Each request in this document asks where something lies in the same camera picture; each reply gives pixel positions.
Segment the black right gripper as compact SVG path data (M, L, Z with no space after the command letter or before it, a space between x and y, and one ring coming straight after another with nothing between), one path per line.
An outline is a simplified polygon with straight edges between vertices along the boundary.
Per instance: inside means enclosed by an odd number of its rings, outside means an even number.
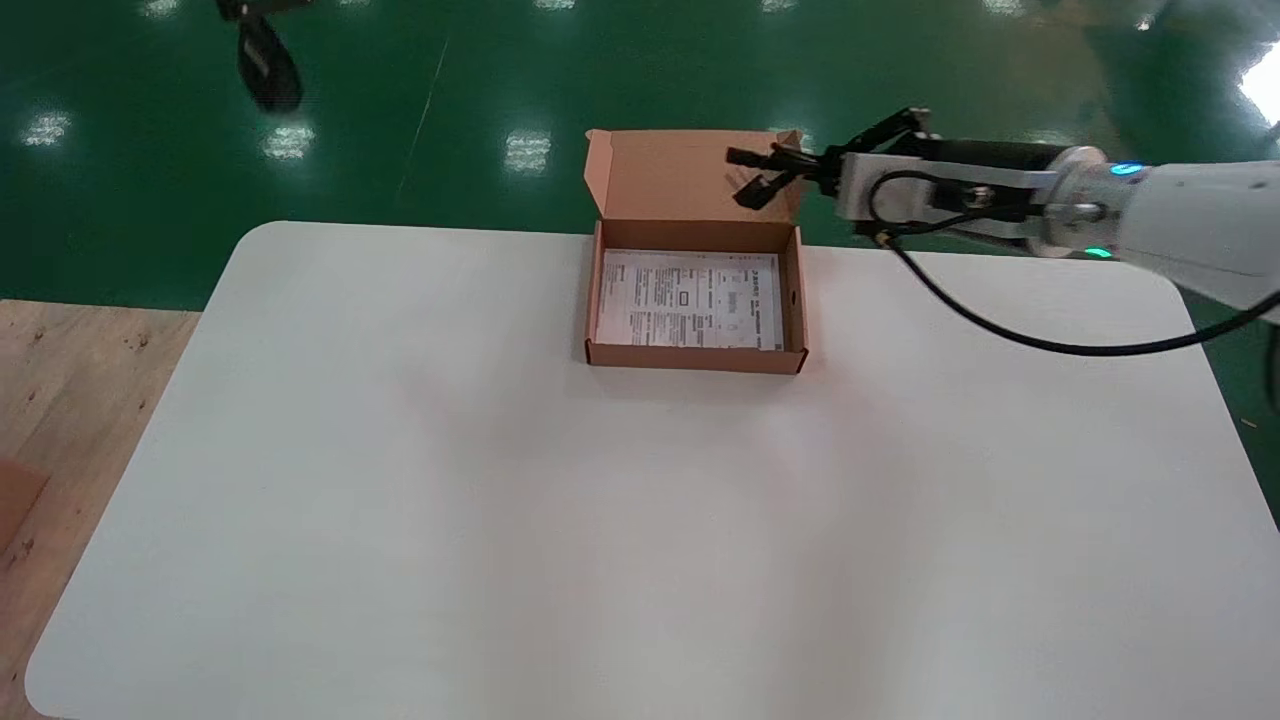
M813 183L824 196L838 196L844 160L854 152L908 158L906 165L890 172L943 187L1042 191L1053 186L1051 145L936 138L928 108L904 108L823 152L806 152L797 140L776 140L767 151L728 147L726 161L751 169L787 169L794 179Z

